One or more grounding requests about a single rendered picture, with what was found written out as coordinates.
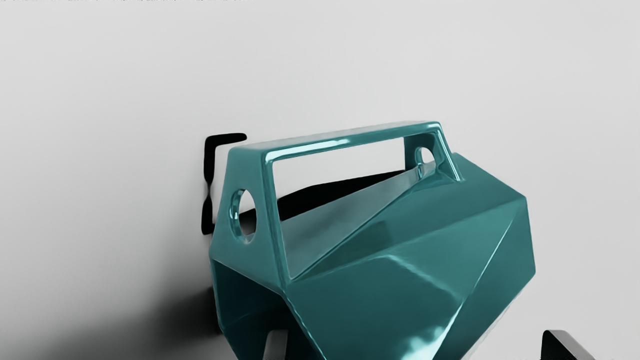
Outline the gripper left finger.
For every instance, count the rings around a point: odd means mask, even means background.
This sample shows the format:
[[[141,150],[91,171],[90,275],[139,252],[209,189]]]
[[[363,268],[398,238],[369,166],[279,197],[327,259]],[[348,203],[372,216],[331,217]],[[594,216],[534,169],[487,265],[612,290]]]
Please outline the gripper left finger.
[[[289,331],[275,329],[267,334],[262,360],[288,360]]]

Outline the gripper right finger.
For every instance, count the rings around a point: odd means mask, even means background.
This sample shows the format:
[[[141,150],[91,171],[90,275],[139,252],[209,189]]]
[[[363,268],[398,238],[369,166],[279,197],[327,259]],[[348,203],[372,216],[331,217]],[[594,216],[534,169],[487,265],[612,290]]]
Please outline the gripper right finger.
[[[542,333],[541,360],[597,359],[567,331],[549,329]]]

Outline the teal faceted mug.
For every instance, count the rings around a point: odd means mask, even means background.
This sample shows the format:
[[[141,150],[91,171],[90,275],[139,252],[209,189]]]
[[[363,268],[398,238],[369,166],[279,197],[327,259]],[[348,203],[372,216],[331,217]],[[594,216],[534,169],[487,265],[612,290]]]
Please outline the teal faceted mug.
[[[402,139],[405,169],[281,218],[274,164]],[[229,150],[209,250],[221,331],[260,360],[464,360],[536,272],[526,197],[459,153],[438,121]]]

